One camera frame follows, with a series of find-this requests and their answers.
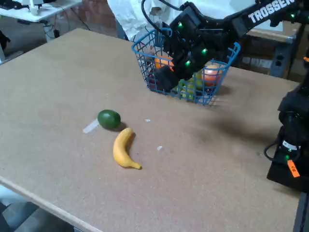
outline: wire basket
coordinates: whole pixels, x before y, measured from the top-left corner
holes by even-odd
[[[171,34],[171,30],[168,28],[162,28],[162,30],[166,30]],[[166,92],[157,88],[157,80],[154,76],[155,69],[165,65],[168,65],[171,69],[173,67],[172,58],[162,50],[163,39],[164,36],[154,29],[132,45],[132,50],[136,54],[147,87],[157,93],[203,105],[209,104],[225,78],[231,63],[239,53],[240,45],[234,43],[234,48],[228,49],[225,62],[212,59],[207,62],[202,70],[194,73],[191,79],[187,81],[180,80],[178,86],[170,92]]]

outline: orange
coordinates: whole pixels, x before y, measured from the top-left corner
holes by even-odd
[[[218,69],[218,65],[209,65],[208,69]],[[197,78],[204,79],[206,86],[215,86],[220,82],[222,70],[201,70],[197,73]]]
[[[169,65],[169,68],[173,71],[172,67],[174,66],[173,62],[171,61],[172,59],[168,56],[158,56],[154,58],[154,65],[157,69],[161,68],[162,66]]]

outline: small white debris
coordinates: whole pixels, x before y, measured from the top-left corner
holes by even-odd
[[[92,123],[90,123],[88,126],[86,126],[84,129],[83,129],[83,132],[85,134],[91,132],[94,128],[96,128],[98,126],[98,119],[95,119]]]

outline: lime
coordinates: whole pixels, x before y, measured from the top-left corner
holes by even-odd
[[[105,129],[116,129],[120,126],[121,117],[114,110],[102,110],[98,114],[98,122]]]

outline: yellow banana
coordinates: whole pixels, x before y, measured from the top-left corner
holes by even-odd
[[[119,133],[114,142],[114,159],[120,166],[141,169],[140,164],[134,162],[126,152],[126,143],[132,134],[131,128],[126,128]]]

